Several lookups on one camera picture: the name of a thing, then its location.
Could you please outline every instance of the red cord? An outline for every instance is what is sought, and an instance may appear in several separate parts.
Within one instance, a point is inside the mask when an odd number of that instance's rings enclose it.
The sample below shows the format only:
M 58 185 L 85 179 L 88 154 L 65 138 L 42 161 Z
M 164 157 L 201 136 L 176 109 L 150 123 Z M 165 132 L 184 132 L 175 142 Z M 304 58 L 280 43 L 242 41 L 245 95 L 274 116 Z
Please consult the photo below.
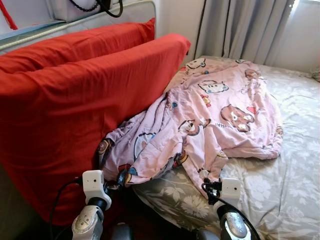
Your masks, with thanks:
M 0 10 L 2 11 L 3 13 L 3 16 L 6 20 L 6 22 L 9 24 L 9 27 L 12 29 L 12 30 L 17 30 L 17 25 L 15 24 L 14 20 L 11 18 L 10 14 L 8 13 L 4 3 L 2 2 L 2 0 L 0 0 Z

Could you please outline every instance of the red pillow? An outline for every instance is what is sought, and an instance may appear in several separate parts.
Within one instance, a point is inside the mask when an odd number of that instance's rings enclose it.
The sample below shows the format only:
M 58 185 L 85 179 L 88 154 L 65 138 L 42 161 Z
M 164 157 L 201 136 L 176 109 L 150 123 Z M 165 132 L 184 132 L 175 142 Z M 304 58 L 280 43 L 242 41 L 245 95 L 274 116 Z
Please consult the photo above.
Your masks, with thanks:
M 45 220 L 58 189 L 95 168 L 106 133 L 163 93 L 189 46 L 171 34 L 84 61 L 1 74 L 0 161 Z M 71 224 L 84 203 L 82 188 L 68 187 L 53 223 Z
M 117 53 L 155 39 L 155 19 L 70 33 L 19 48 L 0 57 L 0 72 L 36 71 Z

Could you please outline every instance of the floor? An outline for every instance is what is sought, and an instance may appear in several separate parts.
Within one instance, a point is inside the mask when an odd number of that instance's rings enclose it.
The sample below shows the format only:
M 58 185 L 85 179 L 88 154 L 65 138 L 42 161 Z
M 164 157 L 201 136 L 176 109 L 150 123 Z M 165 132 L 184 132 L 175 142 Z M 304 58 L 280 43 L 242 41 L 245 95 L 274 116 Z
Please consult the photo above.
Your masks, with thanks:
M 126 223 L 133 229 L 135 240 L 195 240 L 195 234 L 184 229 L 180 229 L 168 221 L 160 217 L 150 207 L 146 206 L 135 195 L 131 188 L 127 188 L 120 196 L 124 199 L 124 208 L 122 213 L 107 227 L 104 228 L 101 240 L 111 240 L 114 227 L 118 223 Z M 56 236 L 63 227 L 54 227 L 54 235 Z M 48 240 L 49 227 L 48 224 L 40 220 L 36 227 L 28 229 L 15 240 Z M 58 240 L 71 240 L 71 228 L 67 228 L 60 235 Z

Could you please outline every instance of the gray sheet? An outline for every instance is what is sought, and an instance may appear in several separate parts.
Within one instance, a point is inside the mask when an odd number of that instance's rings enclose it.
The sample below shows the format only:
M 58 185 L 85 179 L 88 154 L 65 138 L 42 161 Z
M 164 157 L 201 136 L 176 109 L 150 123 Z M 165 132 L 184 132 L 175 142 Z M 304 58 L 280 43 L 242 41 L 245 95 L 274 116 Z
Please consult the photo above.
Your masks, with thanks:
M 281 110 L 282 153 L 273 160 L 231 158 L 221 176 L 241 180 L 238 208 L 264 239 L 318 240 L 320 84 L 306 73 L 268 66 L 260 66 L 260 70 Z M 213 207 L 193 186 L 182 166 L 133 189 L 176 226 L 188 230 L 204 227 L 220 234 Z

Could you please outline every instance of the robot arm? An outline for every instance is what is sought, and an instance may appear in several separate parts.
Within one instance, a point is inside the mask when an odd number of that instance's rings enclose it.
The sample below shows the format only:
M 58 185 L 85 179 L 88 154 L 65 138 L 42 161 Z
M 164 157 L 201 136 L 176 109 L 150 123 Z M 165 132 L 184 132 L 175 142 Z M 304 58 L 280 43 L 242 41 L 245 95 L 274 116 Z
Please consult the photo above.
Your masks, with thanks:
M 111 207 L 109 194 L 120 190 L 125 183 L 127 170 L 119 173 L 117 183 L 106 185 L 100 170 L 82 174 L 85 206 L 72 224 L 73 240 L 99 240 L 103 232 L 104 211 Z
M 249 220 L 236 207 L 240 199 L 241 183 L 235 178 L 221 178 L 219 182 L 210 182 L 205 179 L 202 189 L 208 195 L 208 203 L 213 205 L 220 220 L 221 240 L 251 240 L 251 230 L 257 240 L 259 235 Z M 211 240 L 218 238 L 206 238 L 206 230 L 200 229 L 199 240 Z

